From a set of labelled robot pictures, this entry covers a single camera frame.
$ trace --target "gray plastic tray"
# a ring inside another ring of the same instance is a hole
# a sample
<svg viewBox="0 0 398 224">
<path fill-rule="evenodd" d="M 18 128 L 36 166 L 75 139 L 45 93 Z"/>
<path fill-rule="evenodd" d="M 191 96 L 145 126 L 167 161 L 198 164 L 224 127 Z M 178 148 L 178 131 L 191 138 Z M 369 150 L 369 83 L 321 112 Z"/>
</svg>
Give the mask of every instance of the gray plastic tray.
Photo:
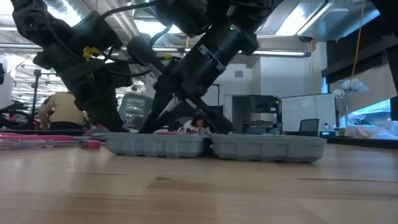
<svg viewBox="0 0 398 224">
<path fill-rule="evenodd" d="M 213 150 L 221 159 L 238 161 L 316 162 L 326 139 L 303 136 L 215 135 Z"/>
<path fill-rule="evenodd" d="M 147 157 L 196 157 L 208 136 L 105 133 L 106 148 L 115 154 Z"/>
</svg>

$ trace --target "pink tool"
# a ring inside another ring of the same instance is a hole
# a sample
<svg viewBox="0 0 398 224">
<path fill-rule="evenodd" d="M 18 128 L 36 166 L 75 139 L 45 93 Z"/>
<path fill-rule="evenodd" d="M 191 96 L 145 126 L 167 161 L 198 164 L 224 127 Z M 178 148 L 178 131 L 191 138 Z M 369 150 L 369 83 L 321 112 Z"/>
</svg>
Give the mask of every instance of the pink tool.
<svg viewBox="0 0 398 224">
<path fill-rule="evenodd" d="M 0 133 L 0 139 L 5 140 L 45 140 L 45 141 L 73 141 L 72 136 L 39 136 L 39 135 L 23 135 L 14 133 Z"/>
<path fill-rule="evenodd" d="M 1 140 L 0 150 L 10 149 L 40 149 L 40 148 L 53 148 L 53 141 L 44 140 Z"/>
<path fill-rule="evenodd" d="M 83 140 L 80 142 L 80 145 L 85 149 L 91 149 L 91 150 L 101 149 L 101 142 L 95 140 Z"/>
</svg>

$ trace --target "wooden tabletop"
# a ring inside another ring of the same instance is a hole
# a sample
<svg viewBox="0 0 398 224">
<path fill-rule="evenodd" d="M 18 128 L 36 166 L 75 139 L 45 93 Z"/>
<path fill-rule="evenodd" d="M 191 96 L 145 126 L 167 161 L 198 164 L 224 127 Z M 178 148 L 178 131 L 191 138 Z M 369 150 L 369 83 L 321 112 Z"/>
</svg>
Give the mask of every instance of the wooden tabletop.
<svg viewBox="0 0 398 224">
<path fill-rule="evenodd" d="M 315 164 L 0 152 L 0 223 L 398 223 L 398 151 L 328 145 Z"/>
</svg>

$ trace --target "yellow cable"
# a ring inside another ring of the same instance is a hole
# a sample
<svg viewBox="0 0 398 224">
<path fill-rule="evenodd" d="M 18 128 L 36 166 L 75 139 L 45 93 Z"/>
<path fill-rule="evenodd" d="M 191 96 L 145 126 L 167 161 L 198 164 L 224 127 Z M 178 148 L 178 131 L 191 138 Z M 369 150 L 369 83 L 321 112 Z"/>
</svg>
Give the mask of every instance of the yellow cable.
<svg viewBox="0 0 398 224">
<path fill-rule="evenodd" d="M 361 25 L 359 27 L 359 32 L 358 32 L 358 41 L 356 43 L 355 61 L 354 61 L 353 72 L 352 72 L 351 78 L 349 80 L 349 88 L 351 88 L 353 77 L 354 77 L 355 70 L 356 70 L 356 64 L 358 62 L 359 45 L 361 43 L 363 17 L 364 17 L 364 13 L 365 13 L 365 3 L 366 3 L 366 0 L 362 0 Z"/>
</svg>

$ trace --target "black cable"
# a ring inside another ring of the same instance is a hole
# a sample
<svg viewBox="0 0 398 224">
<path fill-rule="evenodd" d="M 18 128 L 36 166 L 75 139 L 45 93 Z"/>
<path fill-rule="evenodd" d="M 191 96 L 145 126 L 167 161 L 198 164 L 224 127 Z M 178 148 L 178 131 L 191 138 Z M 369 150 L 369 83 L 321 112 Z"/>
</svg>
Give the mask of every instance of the black cable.
<svg viewBox="0 0 398 224">
<path fill-rule="evenodd" d="M 134 59 L 120 59 L 120 58 L 116 58 L 113 56 L 110 56 L 110 54 L 107 54 L 105 52 L 101 53 L 102 56 L 104 56 L 105 58 L 108 58 L 108 60 L 112 60 L 114 62 L 121 62 L 121 63 L 128 63 L 128 64 L 138 64 L 139 62 L 137 60 Z"/>
<path fill-rule="evenodd" d="M 151 2 L 145 2 L 141 4 L 135 4 L 131 6 L 124 6 L 124 7 L 119 7 L 117 9 L 112 9 L 109 10 L 108 12 L 105 12 L 104 14 L 101 15 L 100 20 L 107 18 L 108 16 L 119 13 L 119 12 L 124 12 L 124 11 L 129 11 L 133 9 L 140 9 L 140 8 L 145 8 L 149 6 L 154 6 L 156 4 L 156 1 L 151 1 Z"/>
<path fill-rule="evenodd" d="M 124 76 L 129 76 L 129 77 L 141 77 L 141 76 L 149 74 L 150 70 L 146 70 L 144 72 L 137 73 L 137 74 L 127 74 L 127 73 L 123 73 L 123 72 L 114 72 L 114 71 L 111 71 L 111 73 L 115 74 L 115 75 L 124 75 Z"/>
<path fill-rule="evenodd" d="M 112 53 L 114 50 L 115 50 L 115 46 L 112 46 L 111 50 L 109 50 L 108 54 L 105 54 L 105 58 L 104 58 L 105 62 L 112 56 Z"/>
<path fill-rule="evenodd" d="M 170 31 L 170 29 L 172 28 L 172 26 L 168 26 L 166 27 L 163 31 L 157 33 L 155 36 L 153 36 L 153 38 L 150 39 L 149 41 L 149 46 L 151 48 L 153 48 L 153 46 L 155 45 L 155 43 L 157 42 L 157 40 L 159 40 L 159 38 L 161 38 L 163 35 L 165 35 L 166 33 L 168 33 Z"/>
</svg>

